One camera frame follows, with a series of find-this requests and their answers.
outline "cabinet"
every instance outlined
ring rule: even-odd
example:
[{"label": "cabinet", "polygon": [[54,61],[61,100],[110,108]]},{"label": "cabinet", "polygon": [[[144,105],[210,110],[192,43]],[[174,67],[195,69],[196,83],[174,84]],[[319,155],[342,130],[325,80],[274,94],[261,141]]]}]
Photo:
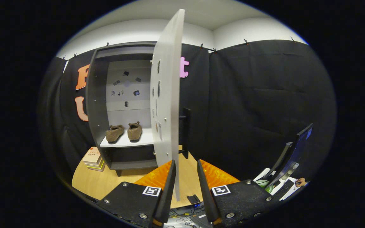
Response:
[{"label": "cabinet", "polygon": [[[157,167],[174,159],[174,193],[179,201],[178,127],[180,57],[184,10],[180,9],[157,42],[133,42],[95,50],[88,70],[86,107],[95,144],[109,169]],[[130,142],[128,123],[140,121],[139,142]],[[125,132],[109,144],[106,131]]]}]

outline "white ceiling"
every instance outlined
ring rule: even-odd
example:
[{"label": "white ceiling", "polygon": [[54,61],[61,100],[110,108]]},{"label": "white ceiling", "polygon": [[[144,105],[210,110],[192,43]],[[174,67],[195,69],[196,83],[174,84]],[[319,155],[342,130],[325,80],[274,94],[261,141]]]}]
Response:
[{"label": "white ceiling", "polygon": [[113,23],[136,19],[171,19],[178,9],[185,9],[184,22],[209,30],[231,22],[269,15],[235,0],[138,0],[122,6],[78,32],[70,41],[90,31]]}]

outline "shoe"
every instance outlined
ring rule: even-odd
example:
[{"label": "shoe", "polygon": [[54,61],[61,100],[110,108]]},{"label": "shoe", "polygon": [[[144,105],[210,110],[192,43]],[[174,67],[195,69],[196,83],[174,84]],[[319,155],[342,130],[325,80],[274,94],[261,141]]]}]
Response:
[{"label": "shoe", "polygon": [[109,144],[115,144],[119,136],[123,134],[125,128],[122,125],[110,126],[110,130],[106,132],[107,141]]},{"label": "shoe", "polygon": [[142,135],[142,126],[139,123],[129,123],[128,137],[131,143],[138,142]]}]

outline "open cabinet door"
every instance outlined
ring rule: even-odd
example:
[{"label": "open cabinet door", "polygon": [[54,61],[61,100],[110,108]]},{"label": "open cabinet door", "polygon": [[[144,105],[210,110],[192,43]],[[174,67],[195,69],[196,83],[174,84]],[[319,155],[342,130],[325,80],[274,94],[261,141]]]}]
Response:
[{"label": "open cabinet door", "polygon": [[185,10],[179,9],[156,43],[150,75],[150,109],[157,165],[174,159],[174,193],[180,201],[178,170],[178,119],[180,103],[180,58]]}]

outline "stack of books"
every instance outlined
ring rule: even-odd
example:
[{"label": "stack of books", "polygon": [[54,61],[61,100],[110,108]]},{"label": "stack of books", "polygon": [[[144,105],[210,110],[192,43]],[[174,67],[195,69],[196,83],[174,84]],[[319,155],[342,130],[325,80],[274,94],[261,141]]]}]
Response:
[{"label": "stack of books", "polygon": [[104,171],[104,159],[102,159],[102,156],[97,147],[91,147],[87,151],[87,154],[85,154],[85,156],[83,157],[82,161],[90,170],[97,170],[100,172]]}]

